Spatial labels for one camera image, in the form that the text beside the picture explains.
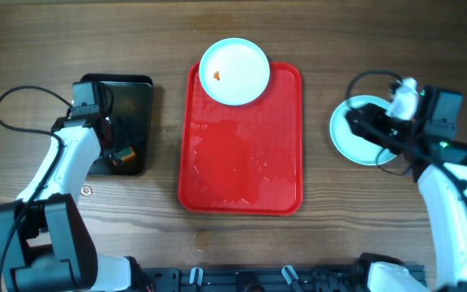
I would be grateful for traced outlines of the orange green sponge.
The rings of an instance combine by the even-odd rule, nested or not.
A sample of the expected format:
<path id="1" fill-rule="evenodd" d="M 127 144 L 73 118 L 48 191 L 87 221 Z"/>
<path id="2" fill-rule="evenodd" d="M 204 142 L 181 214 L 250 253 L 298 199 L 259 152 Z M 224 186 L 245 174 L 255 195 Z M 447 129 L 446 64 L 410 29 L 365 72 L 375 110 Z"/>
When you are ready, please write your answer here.
<path id="1" fill-rule="evenodd" d="M 132 162 L 136 158 L 136 154 L 132 147 L 128 147 L 112 152 L 109 157 L 113 162 L 113 165 L 119 166 Z"/>

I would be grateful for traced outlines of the white plate bottom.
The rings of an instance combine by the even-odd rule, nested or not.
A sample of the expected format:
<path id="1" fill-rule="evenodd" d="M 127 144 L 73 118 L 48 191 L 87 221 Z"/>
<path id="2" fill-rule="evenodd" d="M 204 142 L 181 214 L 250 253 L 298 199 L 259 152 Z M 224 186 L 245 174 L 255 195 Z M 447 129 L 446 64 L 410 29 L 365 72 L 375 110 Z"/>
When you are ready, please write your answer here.
<path id="1" fill-rule="evenodd" d="M 388 150 L 384 150 L 379 157 L 376 157 L 383 148 L 351 132 L 345 119 L 348 110 L 347 103 L 342 101 L 333 111 L 330 119 L 329 134 L 336 149 L 344 157 L 359 165 L 377 166 L 394 160 L 396 155 Z"/>

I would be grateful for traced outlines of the white plate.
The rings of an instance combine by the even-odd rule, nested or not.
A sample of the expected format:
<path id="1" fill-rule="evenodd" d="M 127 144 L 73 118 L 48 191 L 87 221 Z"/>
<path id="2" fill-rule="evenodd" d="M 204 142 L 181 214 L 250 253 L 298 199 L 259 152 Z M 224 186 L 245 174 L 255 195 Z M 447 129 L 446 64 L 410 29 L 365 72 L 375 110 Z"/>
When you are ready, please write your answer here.
<path id="1" fill-rule="evenodd" d="M 220 72 L 221 80 L 213 75 Z M 211 45 L 199 63 L 204 91 L 223 105 L 245 105 L 256 100 L 270 79 L 268 57 L 257 44 L 243 38 L 226 38 Z"/>
<path id="2" fill-rule="evenodd" d="M 383 148 L 351 132 L 345 119 L 348 110 L 347 103 L 342 101 L 333 111 L 330 119 L 329 134 L 336 149 L 344 157 L 359 165 L 377 166 L 394 160 L 396 155 L 388 150 L 384 150 L 379 157 L 376 157 Z"/>

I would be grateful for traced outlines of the white plate top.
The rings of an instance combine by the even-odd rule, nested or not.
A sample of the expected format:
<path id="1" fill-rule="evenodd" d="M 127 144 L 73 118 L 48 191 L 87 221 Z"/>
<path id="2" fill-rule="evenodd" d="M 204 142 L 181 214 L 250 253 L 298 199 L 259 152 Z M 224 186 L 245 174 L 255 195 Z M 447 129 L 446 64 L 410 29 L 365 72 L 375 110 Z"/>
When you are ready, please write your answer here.
<path id="1" fill-rule="evenodd" d="M 213 75 L 220 72 L 221 80 Z M 211 45 L 199 63 L 204 91 L 223 105 L 245 105 L 256 100 L 270 79 L 268 57 L 257 44 L 243 38 L 226 38 Z"/>

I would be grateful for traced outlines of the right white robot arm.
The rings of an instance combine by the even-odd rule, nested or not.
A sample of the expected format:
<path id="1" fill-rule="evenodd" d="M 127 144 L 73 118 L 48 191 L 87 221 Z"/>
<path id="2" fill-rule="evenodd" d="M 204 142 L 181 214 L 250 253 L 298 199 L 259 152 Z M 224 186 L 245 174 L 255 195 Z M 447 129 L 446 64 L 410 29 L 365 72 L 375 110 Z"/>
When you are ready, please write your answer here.
<path id="1" fill-rule="evenodd" d="M 349 108 L 345 118 L 354 135 L 405 155 L 430 218 L 436 286 L 467 291 L 467 144 L 453 139 L 455 114 L 422 110 L 404 119 L 366 104 Z"/>

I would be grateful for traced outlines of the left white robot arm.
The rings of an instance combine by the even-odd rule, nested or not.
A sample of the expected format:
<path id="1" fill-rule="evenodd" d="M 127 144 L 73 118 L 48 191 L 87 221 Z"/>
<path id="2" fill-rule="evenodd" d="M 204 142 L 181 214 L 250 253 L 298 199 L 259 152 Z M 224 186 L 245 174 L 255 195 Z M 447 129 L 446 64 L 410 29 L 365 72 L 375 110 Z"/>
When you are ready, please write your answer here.
<path id="1" fill-rule="evenodd" d="M 101 123 L 59 121 L 36 176 L 0 204 L 0 291 L 143 290 L 148 281 L 135 259 L 97 253 L 77 207 L 101 154 Z"/>

